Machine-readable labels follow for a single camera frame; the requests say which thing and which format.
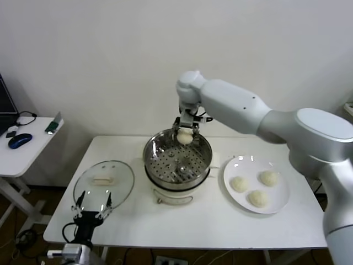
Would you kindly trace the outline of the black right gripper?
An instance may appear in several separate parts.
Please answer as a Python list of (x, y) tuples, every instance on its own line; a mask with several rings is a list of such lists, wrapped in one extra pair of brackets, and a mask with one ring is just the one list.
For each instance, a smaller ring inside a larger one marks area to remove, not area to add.
[(193, 139), (197, 139), (197, 140), (199, 139), (199, 135), (200, 135), (199, 125), (198, 125), (198, 123), (195, 123), (192, 119), (185, 120), (185, 119), (181, 119), (181, 118), (176, 118), (173, 125), (172, 125), (174, 135), (178, 134), (179, 128), (191, 129)]

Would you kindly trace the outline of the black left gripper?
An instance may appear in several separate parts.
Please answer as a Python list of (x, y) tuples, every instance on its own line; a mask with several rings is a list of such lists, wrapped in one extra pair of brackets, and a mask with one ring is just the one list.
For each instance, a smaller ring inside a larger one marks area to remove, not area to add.
[(71, 207), (74, 212), (73, 221), (77, 225), (76, 235), (73, 243), (89, 243), (92, 240), (96, 227), (101, 225), (101, 219), (106, 219), (113, 210), (111, 192), (108, 195), (105, 205), (101, 207), (101, 211), (82, 211), (82, 203), (85, 191), (76, 199), (75, 205)]

